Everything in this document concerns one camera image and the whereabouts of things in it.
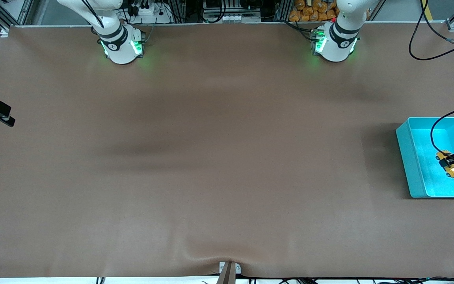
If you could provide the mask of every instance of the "blue tray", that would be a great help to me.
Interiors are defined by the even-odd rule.
[[[410,117],[397,129],[409,192],[413,198],[454,198],[454,178],[446,176],[435,159],[430,128],[437,117]],[[441,120],[434,129],[434,142],[454,153],[454,117]]]

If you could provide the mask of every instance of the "black cable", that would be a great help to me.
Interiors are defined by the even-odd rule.
[[[430,30],[432,30],[432,32],[434,32],[434,34],[436,34],[437,36],[439,36],[440,38],[442,38],[443,40],[446,40],[448,42],[452,42],[452,39],[451,38],[447,38],[445,36],[443,36],[442,34],[440,34],[438,31],[436,31],[434,29],[434,27],[432,27],[432,25],[430,24],[430,22],[428,21],[428,18],[427,18],[427,15],[425,14],[425,10],[427,9],[427,6],[428,6],[428,1],[426,2],[425,6],[423,6],[423,2],[420,0],[420,7],[422,9],[422,13],[423,13],[423,17],[425,18],[425,22],[427,23],[427,26],[430,28]]]
[[[431,281],[431,280],[454,282],[454,278],[447,278],[447,277],[431,277],[431,278],[426,278],[426,279],[423,279],[423,280],[416,279],[416,281],[419,284],[423,284],[423,282],[427,282],[427,281]]]
[[[429,58],[419,58],[419,57],[416,57],[413,54],[413,50],[412,50],[413,40],[414,40],[414,37],[416,35],[416,32],[418,31],[418,27],[420,26],[421,19],[425,16],[425,10],[427,9],[427,6],[428,6],[428,0],[425,3],[424,7],[422,8],[420,18],[418,19],[418,22],[416,23],[415,30],[413,31],[413,35],[411,36],[411,40],[409,41],[409,55],[411,55],[412,58],[414,58],[416,60],[420,60],[420,61],[427,61],[427,60],[436,59],[436,58],[445,56],[447,54],[450,54],[451,52],[454,52],[454,49],[451,49],[451,50],[448,50],[447,52],[444,52],[442,54],[439,54],[439,55],[436,55],[436,56],[432,56],[432,57],[429,57]]]
[[[376,10],[376,14],[373,14],[369,17],[369,21],[374,21],[376,19],[376,17],[378,16],[378,14],[380,13],[381,9],[383,8],[384,4],[386,3],[386,0],[381,0],[380,2],[378,2],[378,4],[376,5],[376,7],[374,7],[374,10]]]
[[[421,11],[423,12],[423,17],[425,18],[425,22],[427,22],[427,26],[434,32],[434,34],[438,35],[439,37],[441,37],[442,39],[444,40],[447,40],[447,37],[443,36],[442,34],[439,34],[435,29],[434,27],[432,27],[432,25],[430,24],[430,22],[428,21],[428,18],[427,18],[427,15],[425,14],[425,10],[427,9],[427,6],[428,6],[428,1],[425,3],[425,7],[423,6],[423,1],[420,0],[420,7],[421,7]]]
[[[127,14],[126,14],[126,9],[122,9],[122,11],[124,12],[124,19],[125,19],[126,23],[129,23],[129,20],[128,20]]]
[[[225,0],[222,0],[222,3],[223,3],[223,13],[222,13],[222,7],[220,5],[220,15],[218,16],[218,18],[216,20],[214,20],[213,22],[210,22],[209,20],[206,20],[202,15],[201,15],[201,8],[200,8],[200,2],[201,0],[197,0],[196,1],[196,10],[197,10],[197,16],[198,18],[203,21],[203,22],[206,22],[206,23],[209,23],[209,24],[214,24],[214,23],[218,23],[224,16],[225,16],[225,13],[227,12],[227,3],[225,2]]]
[[[175,13],[173,13],[173,11],[171,11],[171,9],[169,7],[167,7],[167,5],[165,3],[163,3],[162,1],[160,2],[160,7],[159,7],[160,9],[162,9],[162,5],[164,5],[166,10],[169,11],[173,16],[175,16],[175,18],[179,18],[180,20],[187,20],[187,18],[177,16]]]
[[[281,23],[285,23],[287,24],[289,27],[291,27],[292,29],[295,29],[295,30],[302,30],[302,31],[308,31],[308,32],[311,32],[310,29],[304,29],[304,28],[299,28],[299,27],[296,27],[294,25],[292,25],[290,22],[288,21],[285,21],[285,20],[277,20],[276,22],[281,22]]]
[[[299,33],[301,33],[301,35],[302,35],[304,38],[306,38],[306,39],[309,40],[309,41],[313,41],[313,39],[311,39],[310,37],[308,37],[308,36],[306,36],[306,35],[304,34],[304,32],[302,31],[303,29],[301,29],[301,28],[299,27],[299,24],[298,24],[297,22],[295,22],[295,25],[296,25],[297,29],[299,30]]]
[[[88,2],[88,0],[82,0],[83,4],[87,7],[87,9],[89,9],[89,11],[94,15],[94,17],[96,18],[97,22],[99,23],[99,25],[104,28],[104,25],[101,21],[101,19],[99,18],[99,16],[97,16],[96,14],[96,11],[94,11],[94,8],[92,8],[92,6],[90,5],[90,3]]]
[[[439,123],[439,121],[445,119],[446,117],[448,117],[448,116],[450,116],[450,115],[452,115],[452,114],[454,114],[454,111],[452,111],[452,112],[450,112],[450,113],[447,113],[447,114],[443,115],[442,117],[440,117],[439,119],[437,119],[436,122],[432,125],[432,128],[430,128],[430,142],[432,142],[432,146],[434,146],[434,148],[435,148],[437,151],[439,151],[441,154],[445,155],[445,157],[454,160],[453,157],[451,157],[451,156],[449,156],[447,153],[441,151],[441,149],[439,149],[439,148],[435,145],[435,143],[434,143],[434,128],[435,128],[436,125]],[[434,278],[433,280],[435,280],[436,278],[438,278],[438,279],[441,279],[441,280],[444,279],[444,280],[447,280],[447,281],[451,281],[451,280],[449,280],[450,278],[445,278],[445,277],[433,277],[433,278]]]

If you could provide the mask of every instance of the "table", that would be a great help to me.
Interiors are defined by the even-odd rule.
[[[410,198],[395,134],[454,110],[454,52],[413,27],[338,64],[283,24],[158,26],[128,65],[11,29],[0,277],[454,277],[454,200]]]

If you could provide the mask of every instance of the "cable on floor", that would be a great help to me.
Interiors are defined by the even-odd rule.
[[[425,16],[425,10],[427,9],[427,6],[428,6],[428,0],[427,2],[425,3],[425,5],[422,7],[422,11],[421,11],[421,15],[420,15],[420,18],[418,19],[418,22],[416,23],[416,27],[415,27],[415,30],[413,31],[413,35],[411,36],[411,40],[409,41],[409,55],[411,55],[412,58],[416,59],[416,60],[420,60],[420,61],[428,61],[428,60],[433,60],[433,59],[437,59],[439,57],[442,57],[442,56],[445,56],[447,54],[450,54],[451,52],[454,52],[454,49],[451,49],[451,50],[448,50],[447,52],[444,52],[442,54],[438,54],[436,56],[432,56],[432,57],[428,57],[428,58],[420,58],[420,57],[417,57],[413,54],[413,40],[415,38],[415,35],[416,35],[416,32],[418,31],[418,27],[420,26],[420,23],[421,23],[421,20],[423,17],[426,18]]]
[[[427,9],[427,5],[423,6],[423,2],[422,1],[419,1],[420,2],[420,7],[422,9],[422,11],[425,11]],[[436,34],[437,36],[439,36],[440,38],[442,38],[443,40],[446,40],[448,41],[449,43],[453,43],[454,44],[454,39],[453,38],[448,38],[448,37],[445,37],[443,36],[442,34],[440,34],[438,31],[436,31],[434,29],[434,27],[432,27],[432,25],[430,24],[430,21],[428,20],[427,18],[427,14],[423,13],[423,18],[425,19],[425,22],[427,23],[427,26],[430,28],[430,30],[432,30],[432,32],[434,34]]]

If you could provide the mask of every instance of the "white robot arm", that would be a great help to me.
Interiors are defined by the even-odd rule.
[[[126,64],[143,54],[144,39],[139,29],[122,24],[114,9],[122,0],[57,0],[89,22],[104,47],[106,55],[115,63]]]
[[[337,0],[339,15],[334,23],[318,27],[324,35],[315,52],[328,61],[343,61],[353,51],[357,35],[367,19],[367,9],[378,0]]]

